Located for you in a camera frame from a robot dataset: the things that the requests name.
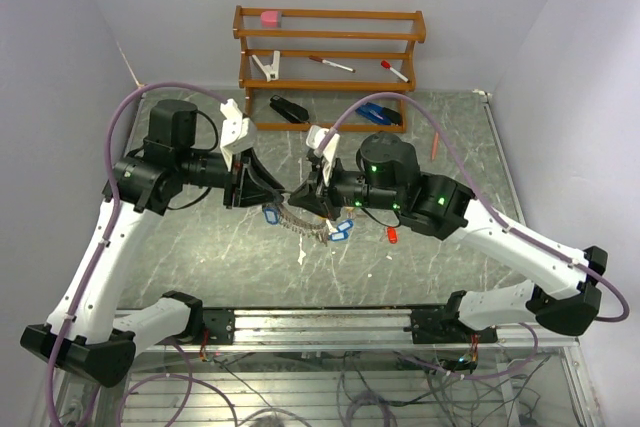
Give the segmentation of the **large keyring with keys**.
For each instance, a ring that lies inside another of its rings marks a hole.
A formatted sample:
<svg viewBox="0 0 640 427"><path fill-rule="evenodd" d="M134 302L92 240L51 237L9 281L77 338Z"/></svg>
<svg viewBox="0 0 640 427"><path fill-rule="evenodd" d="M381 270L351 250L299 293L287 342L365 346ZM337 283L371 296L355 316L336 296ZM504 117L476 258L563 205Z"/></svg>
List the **large keyring with keys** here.
<svg viewBox="0 0 640 427"><path fill-rule="evenodd" d="M281 226L324 245L329 241L330 229L324 221L310 222L295 215L286 207L282 195L274 201L262 204L261 210L269 225Z"/></svg>

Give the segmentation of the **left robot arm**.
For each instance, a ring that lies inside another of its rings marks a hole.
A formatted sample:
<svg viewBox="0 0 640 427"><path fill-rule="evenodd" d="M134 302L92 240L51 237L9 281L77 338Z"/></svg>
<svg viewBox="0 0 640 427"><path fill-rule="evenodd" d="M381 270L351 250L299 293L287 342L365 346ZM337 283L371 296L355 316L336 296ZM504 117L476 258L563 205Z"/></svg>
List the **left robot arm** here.
<svg viewBox="0 0 640 427"><path fill-rule="evenodd" d="M116 386L137 355L173 337L182 344L201 339L201 300L170 291L152 306L126 317L116 310L137 249L186 185L224 192L226 208L282 202L283 186L253 150L256 127L229 99L216 152L194 146L198 109L163 100L150 112L140 155L114 167L99 220L72 282L43 324L29 325L20 344L44 361L102 387Z"/></svg>

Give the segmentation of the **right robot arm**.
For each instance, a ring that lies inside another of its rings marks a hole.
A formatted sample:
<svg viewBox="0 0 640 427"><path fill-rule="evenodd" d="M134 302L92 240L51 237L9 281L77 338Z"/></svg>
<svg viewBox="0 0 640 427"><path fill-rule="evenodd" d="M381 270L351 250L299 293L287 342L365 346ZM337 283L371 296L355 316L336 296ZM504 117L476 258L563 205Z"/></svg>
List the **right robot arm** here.
<svg viewBox="0 0 640 427"><path fill-rule="evenodd" d="M344 207L388 210L415 233L473 247L524 276L511 287L451 294L431 322L448 340L459 343L493 326L527 322L577 337L596 320L602 294L587 271L603 273L605 251L570 248L492 216L469 187L421 171L414 146L391 133L361 143L355 171L339 159L309 159L311 173L290 195L290 205L330 220Z"/></svg>

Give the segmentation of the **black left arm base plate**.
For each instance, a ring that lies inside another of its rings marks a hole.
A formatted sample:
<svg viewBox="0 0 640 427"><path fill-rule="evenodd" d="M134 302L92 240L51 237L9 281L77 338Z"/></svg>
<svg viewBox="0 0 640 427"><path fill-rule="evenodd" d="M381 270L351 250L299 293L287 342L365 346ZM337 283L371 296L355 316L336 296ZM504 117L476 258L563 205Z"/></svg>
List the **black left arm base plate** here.
<svg viewBox="0 0 640 427"><path fill-rule="evenodd" d="M207 345L232 345L236 316L233 309L205 308L203 311L204 338Z"/></svg>

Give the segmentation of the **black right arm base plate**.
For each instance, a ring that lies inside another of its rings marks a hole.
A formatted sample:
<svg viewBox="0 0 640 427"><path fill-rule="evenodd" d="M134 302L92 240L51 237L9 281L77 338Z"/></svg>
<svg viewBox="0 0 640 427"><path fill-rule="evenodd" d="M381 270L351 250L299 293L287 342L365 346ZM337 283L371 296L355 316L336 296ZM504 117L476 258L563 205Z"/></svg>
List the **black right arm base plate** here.
<svg viewBox="0 0 640 427"><path fill-rule="evenodd" d="M472 330L463 325L455 314L447 313L443 305L413 308L409 314L409 325L403 331L411 335L414 345L470 344L473 339L480 344L488 344L498 340L495 328Z"/></svg>

